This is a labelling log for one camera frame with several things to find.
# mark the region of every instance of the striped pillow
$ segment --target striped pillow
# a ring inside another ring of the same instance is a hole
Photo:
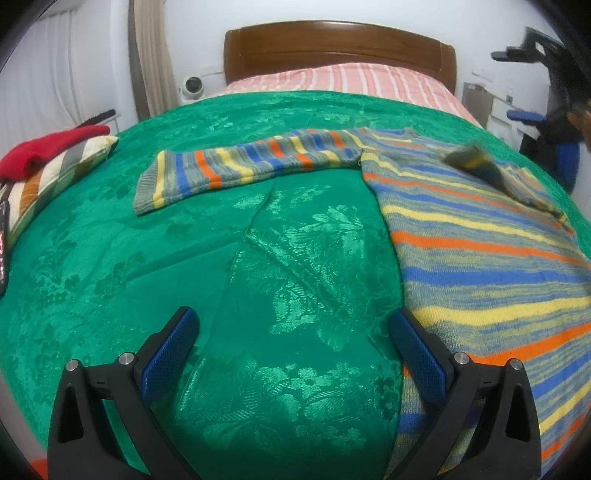
[[[8,245],[18,237],[50,201],[103,163],[117,137],[105,135],[80,142],[47,163],[27,181],[15,183],[8,196]]]

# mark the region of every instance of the person's hand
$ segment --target person's hand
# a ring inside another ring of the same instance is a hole
[[[587,150],[591,152],[591,111],[587,108],[576,109],[575,112],[569,112],[567,115],[569,122],[583,134]]]

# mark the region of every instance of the green floral bedspread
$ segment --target green floral bedspread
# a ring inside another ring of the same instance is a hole
[[[402,304],[394,249],[355,170],[280,177],[135,217],[154,154],[233,145],[301,128],[413,127],[478,141],[530,169],[591,253],[587,222],[539,168],[460,118],[331,92],[228,95],[120,135],[108,162],[32,223],[0,301],[0,367],[46,442],[64,363],[113,361],[180,305],[197,346],[155,410],[210,479],[381,478],[397,431],[401,361],[385,316]],[[117,426],[125,451],[139,465]]]

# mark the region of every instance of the curtain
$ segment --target curtain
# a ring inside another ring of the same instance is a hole
[[[72,78],[71,11],[36,22],[0,72],[0,158],[84,119]]]
[[[178,106],[173,65],[164,35],[164,0],[132,0],[135,43],[150,116]]]

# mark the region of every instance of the wall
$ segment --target wall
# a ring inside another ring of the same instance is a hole
[[[120,130],[138,122],[128,10],[129,0],[58,0],[27,31],[0,72],[0,158],[111,108]]]
[[[525,26],[552,34],[526,0],[166,0],[165,26],[174,77],[221,70],[225,32],[245,25],[287,20],[344,20],[400,28],[451,44],[457,54],[457,90],[480,81],[505,97],[513,87],[515,104],[545,112],[548,75],[542,65],[506,64],[491,59],[494,50],[519,45]],[[472,67],[493,73],[493,82],[472,74]],[[206,94],[223,86],[222,75],[204,78]]]
[[[571,198],[582,214],[591,220],[591,154],[584,143],[581,143],[580,149],[579,173]]]
[[[110,108],[120,129],[138,122],[129,71],[129,0],[88,0],[74,15],[73,76],[84,119]]]

